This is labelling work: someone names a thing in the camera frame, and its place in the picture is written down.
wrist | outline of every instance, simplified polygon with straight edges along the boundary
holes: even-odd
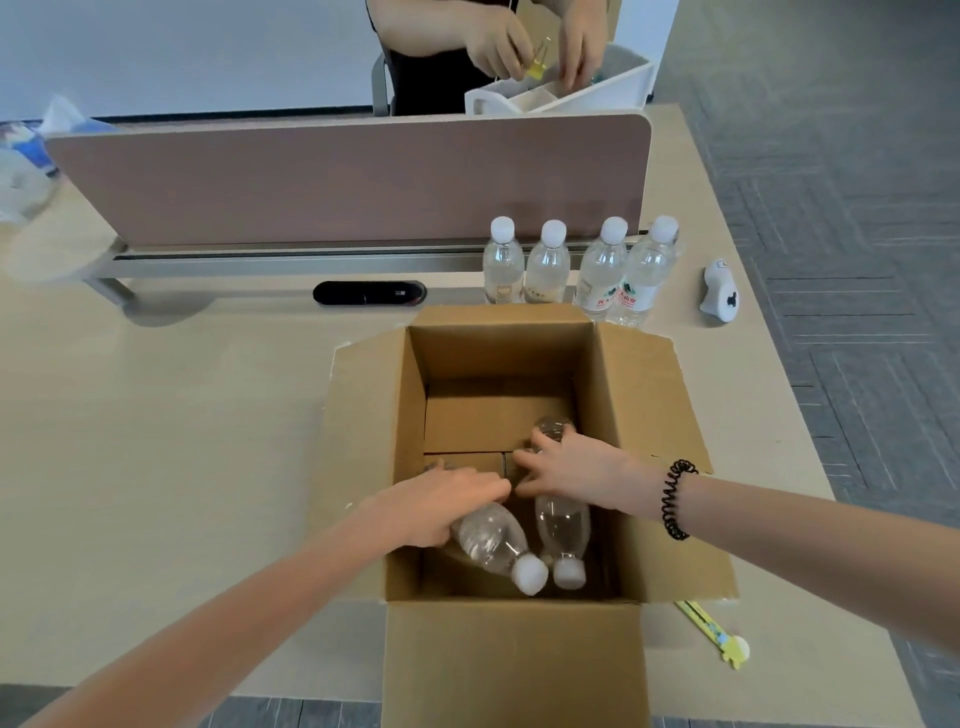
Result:
[[[627,492],[631,496],[627,513],[646,521],[657,521],[666,474],[667,469],[658,464],[631,458],[625,476]]]
[[[386,556],[402,546],[402,539],[395,533],[395,528],[384,527],[378,509],[375,502],[362,503],[342,521],[319,534],[312,543],[322,544],[320,547],[324,548],[333,541],[365,562]]]

yellow utility knife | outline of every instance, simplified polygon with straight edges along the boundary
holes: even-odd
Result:
[[[534,53],[534,62],[531,63],[527,69],[527,76],[537,81],[542,80],[543,73],[546,71],[546,51],[549,47],[550,36],[547,36],[540,42],[540,45],[537,46],[537,51]]]
[[[733,669],[740,669],[740,666],[750,659],[750,646],[747,641],[739,635],[731,637],[724,632],[723,628],[713,621],[713,617],[707,614],[697,602],[678,601],[675,603],[680,607],[680,611],[690,617],[690,621],[696,624],[712,643],[717,645],[720,656],[724,662],[730,663]]]

forearm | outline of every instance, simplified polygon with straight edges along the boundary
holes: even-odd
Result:
[[[380,41],[415,57],[463,48],[477,11],[475,4],[464,0],[369,0],[368,8]]]
[[[388,548],[356,518],[245,579],[95,673],[30,728],[194,724]]]
[[[661,495],[662,473],[641,478]],[[660,517],[658,500],[638,508]],[[691,536],[833,604],[960,651],[960,530],[690,474],[677,516]]]

white bottle cap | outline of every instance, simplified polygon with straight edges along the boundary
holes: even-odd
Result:
[[[627,221],[622,217],[608,217],[600,229],[600,239],[607,245],[619,245],[627,237]]]
[[[677,218],[661,215],[650,226],[650,237],[657,243],[672,243],[680,232],[680,223]]]
[[[561,589],[582,589],[587,583],[584,562],[572,556],[561,556],[553,565],[553,583]]]
[[[532,553],[525,553],[516,560],[511,576],[518,589],[533,596],[546,586],[550,570]]]
[[[559,248],[566,240],[566,225],[560,220],[547,220],[540,231],[540,240],[547,248]]]
[[[490,223],[490,237],[500,245],[506,245],[514,239],[514,221],[509,217],[494,217]]]

empty plastic bottle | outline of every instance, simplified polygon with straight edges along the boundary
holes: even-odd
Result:
[[[635,243],[608,321],[634,328],[643,324],[657,291],[677,262],[674,243],[679,231],[675,218],[661,215],[650,226],[650,232]]]
[[[570,252],[566,249],[566,225],[547,220],[540,242],[527,259],[527,277],[523,295],[527,303],[562,303],[566,279],[570,276]]]
[[[514,238],[514,221],[497,217],[483,252],[483,285],[488,303],[523,303],[523,249]]]
[[[566,417],[541,417],[534,427],[558,443]],[[590,509],[586,503],[563,496],[537,496],[537,530],[543,550],[553,561],[553,581],[561,589],[580,589],[587,583],[584,552],[590,540]]]
[[[593,321],[602,321],[616,295],[627,262],[627,221],[608,217],[600,237],[590,243],[580,263],[580,280],[573,302]]]
[[[546,584],[549,570],[530,552],[523,528],[499,503],[488,503],[452,526],[453,536],[477,566],[513,579],[533,596]]]

